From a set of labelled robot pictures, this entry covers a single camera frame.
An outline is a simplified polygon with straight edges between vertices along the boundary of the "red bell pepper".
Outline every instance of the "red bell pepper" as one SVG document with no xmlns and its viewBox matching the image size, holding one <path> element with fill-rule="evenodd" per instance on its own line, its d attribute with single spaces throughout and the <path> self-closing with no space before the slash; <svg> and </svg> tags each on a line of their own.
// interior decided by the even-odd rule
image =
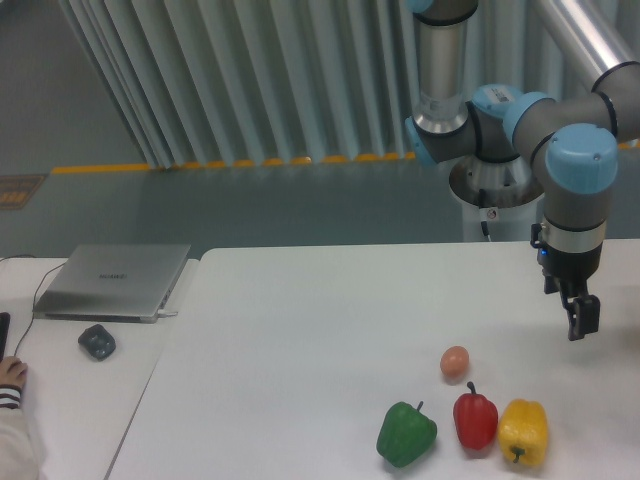
<svg viewBox="0 0 640 480">
<path fill-rule="evenodd" d="M 496 436 L 498 409 L 484 395 L 476 393 L 473 382 L 468 382 L 467 387 L 471 393 L 458 398 L 453 406 L 453 420 L 462 446 L 482 450 Z"/>
</svg>

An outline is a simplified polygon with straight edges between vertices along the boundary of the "blue joint cap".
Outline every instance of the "blue joint cap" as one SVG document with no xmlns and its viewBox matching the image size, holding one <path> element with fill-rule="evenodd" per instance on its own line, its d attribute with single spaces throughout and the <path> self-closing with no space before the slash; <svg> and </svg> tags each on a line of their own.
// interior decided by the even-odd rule
<svg viewBox="0 0 640 480">
<path fill-rule="evenodd" d="M 507 113 L 502 120 L 502 128 L 507 135 L 507 139 L 513 145 L 513 133 L 516 131 L 518 122 L 535 103 L 545 98 L 551 98 L 546 93 L 542 92 L 529 92 L 522 95 L 514 103 L 512 103 L 507 109 Z"/>
<path fill-rule="evenodd" d="M 411 148 L 413 152 L 416 154 L 416 159 L 420 162 L 420 164 L 424 167 L 433 167 L 436 162 L 433 161 L 429 150 L 422 143 L 422 139 L 418 134 L 418 130 L 416 130 L 416 125 L 413 123 L 413 117 L 409 117 L 404 121 L 404 126 L 407 129 L 407 136 L 409 137 L 409 141 L 411 142 Z"/>
<path fill-rule="evenodd" d="M 611 186 L 618 173 L 618 144 L 608 130 L 576 123 L 551 137 L 545 162 L 551 179 L 565 190 L 599 193 Z"/>
<path fill-rule="evenodd" d="M 404 3 L 411 13 L 422 13 L 431 8 L 433 0 L 405 0 Z"/>
<path fill-rule="evenodd" d="M 511 105 L 522 96 L 522 92 L 511 85 L 492 83 L 479 87 L 471 102 L 483 113 L 502 120 Z"/>
</svg>

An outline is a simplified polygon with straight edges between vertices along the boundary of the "laptop logo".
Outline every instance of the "laptop logo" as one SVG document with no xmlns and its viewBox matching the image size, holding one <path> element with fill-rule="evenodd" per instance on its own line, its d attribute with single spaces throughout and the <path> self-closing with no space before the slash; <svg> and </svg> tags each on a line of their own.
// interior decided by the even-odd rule
<svg viewBox="0 0 640 480">
<path fill-rule="evenodd" d="M 101 273 L 98 278 L 103 280 L 124 280 L 127 278 L 126 273 Z"/>
</svg>

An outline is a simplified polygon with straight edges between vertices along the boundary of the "laptop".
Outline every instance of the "laptop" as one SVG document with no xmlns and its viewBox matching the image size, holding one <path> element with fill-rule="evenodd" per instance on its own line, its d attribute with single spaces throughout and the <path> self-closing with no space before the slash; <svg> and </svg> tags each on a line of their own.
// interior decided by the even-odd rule
<svg viewBox="0 0 640 480">
<path fill-rule="evenodd" d="M 80 245 L 36 303 L 42 318 L 154 323 L 190 245 Z"/>
</svg>

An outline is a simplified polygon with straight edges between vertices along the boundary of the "person's hand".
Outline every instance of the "person's hand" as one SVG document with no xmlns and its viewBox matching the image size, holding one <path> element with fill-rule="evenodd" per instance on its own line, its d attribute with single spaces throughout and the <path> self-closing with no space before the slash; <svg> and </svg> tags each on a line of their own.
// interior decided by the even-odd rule
<svg viewBox="0 0 640 480">
<path fill-rule="evenodd" d="M 18 357 L 6 357 L 0 362 L 0 385 L 22 389 L 27 381 L 27 364 Z"/>
</svg>

